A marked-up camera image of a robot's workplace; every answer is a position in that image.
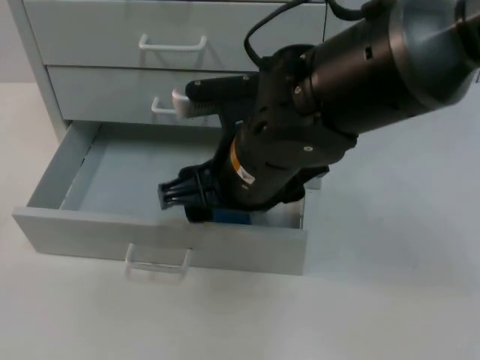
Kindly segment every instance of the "white handle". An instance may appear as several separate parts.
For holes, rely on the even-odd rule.
[[[138,43],[140,50],[152,50],[152,51],[173,51],[177,53],[193,53],[205,49],[207,44],[207,37],[202,36],[200,42],[197,45],[150,45],[147,44],[149,36],[143,34]]]
[[[162,109],[158,107],[158,103],[160,103],[160,98],[156,97],[153,99],[153,103],[151,103],[151,111],[154,114],[163,114],[163,115],[175,115],[176,111],[174,109]]]
[[[192,249],[187,249],[181,265],[155,264],[153,262],[134,261],[135,244],[129,244],[125,263],[128,269],[144,270],[146,272],[168,272],[170,274],[185,274],[190,265]]]

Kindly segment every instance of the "orange label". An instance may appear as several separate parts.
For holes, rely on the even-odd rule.
[[[255,178],[240,164],[235,150],[235,140],[233,140],[232,146],[230,146],[230,161],[232,162],[233,169],[237,175],[240,176],[240,179],[249,185],[252,185],[255,182]]]

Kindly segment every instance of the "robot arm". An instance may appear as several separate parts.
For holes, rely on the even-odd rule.
[[[318,46],[260,58],[248,38],[304,2],[285,4],[247,35],[259,73],[187,86],[184,113],[219,113],[223,138],[211,161],[159,186],[163,209],[182,205],[189,220],[205,221],[211,209],[300,200],[304,183],[325,175],[360,134],[457,103],[480,67],[480,0],[373,0],[361,10],[331,0],[335,15],[363,20]],[[203,216],[192,216],[198,210]]]

